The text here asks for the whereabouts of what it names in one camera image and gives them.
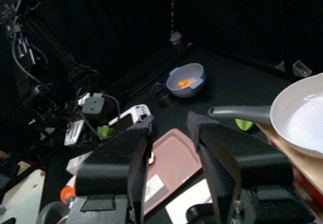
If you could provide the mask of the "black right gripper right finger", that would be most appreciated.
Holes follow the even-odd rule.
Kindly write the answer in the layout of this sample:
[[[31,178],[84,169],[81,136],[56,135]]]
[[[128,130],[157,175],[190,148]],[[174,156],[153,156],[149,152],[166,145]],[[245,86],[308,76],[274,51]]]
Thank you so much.
[[[210,223],[293,224],[286,155],[194,112],[188,113],[186,127],[210,192]]]

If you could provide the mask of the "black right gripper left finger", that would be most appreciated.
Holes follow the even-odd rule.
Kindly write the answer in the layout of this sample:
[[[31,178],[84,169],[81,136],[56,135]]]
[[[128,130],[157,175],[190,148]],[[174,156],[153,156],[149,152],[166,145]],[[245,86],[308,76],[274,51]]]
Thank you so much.
[[[126,207],[142,209],[154,118],[145,117],[109,138],[89,154],[76,176],[76,194],[85,198],[82,210],[114,210],[117,197]]]

